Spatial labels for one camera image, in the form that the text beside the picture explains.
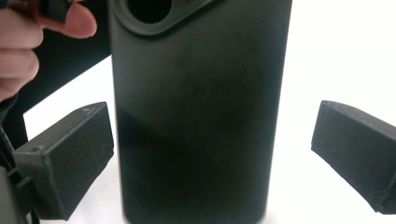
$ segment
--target human hand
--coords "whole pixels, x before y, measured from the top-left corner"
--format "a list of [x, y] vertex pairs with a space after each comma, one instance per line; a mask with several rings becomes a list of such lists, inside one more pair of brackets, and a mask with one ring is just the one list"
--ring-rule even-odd
[[0, 9], [0, 101], [15, 95], [38, 71], [32, 49], [43, 41], [43, 29], [74, 38], [87, 38], [96, 32], [91, 12], [77, 2], [67, 11], [65, 23], [38, 14], [34, 0], [26, 13], [22, 7]]

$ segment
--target black phone case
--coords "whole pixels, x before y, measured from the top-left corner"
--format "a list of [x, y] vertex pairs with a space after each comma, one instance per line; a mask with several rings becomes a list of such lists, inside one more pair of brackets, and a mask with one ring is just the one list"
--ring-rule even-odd
[[109, 3], [124, 214], [145, 224], [255, 223], [291, 0], [163, 1]]

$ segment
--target white background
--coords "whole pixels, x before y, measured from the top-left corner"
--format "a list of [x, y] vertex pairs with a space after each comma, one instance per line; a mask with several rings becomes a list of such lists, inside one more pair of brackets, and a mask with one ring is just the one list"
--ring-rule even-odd
[[[321, 100], [355, 106], [396, 126], [395, 87], [394, 0], [294, 0], [268, 210], [261, 223], [396, 223], [396, 216], [375, 213], [310, 150]], [[27, 112], [28, 135], [99, 101], [107, 101], [114, 131], [113, 97], [108, 58]], [[124, 223], [117, 159], [116, 153], [68, 223]]]

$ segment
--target white table surface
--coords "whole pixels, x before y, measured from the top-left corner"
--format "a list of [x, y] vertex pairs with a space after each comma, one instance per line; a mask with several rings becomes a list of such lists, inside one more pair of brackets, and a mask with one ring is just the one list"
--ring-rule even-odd
[[[115, 131], [113, 98], [107, 58], [28, 111], [28, 135], [31, 138], [74, 109], [100, 101], [107, 101]], [[294, 0], [268, 209], [261, 223], [396, 223], [396, 216], [375, 213], [310, 150], [321, 100], [355, 106], [396, 126], [394, 0]], [[121, 212], [115, 150], [67, 223], [127, 223]]]

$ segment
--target circular camera hole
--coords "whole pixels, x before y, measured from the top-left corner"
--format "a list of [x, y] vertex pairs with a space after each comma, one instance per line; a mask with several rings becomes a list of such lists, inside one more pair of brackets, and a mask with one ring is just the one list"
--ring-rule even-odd
[[128, 0], [131, 13], [145, 23], [163, 20], [172, 7], [172, 0]]

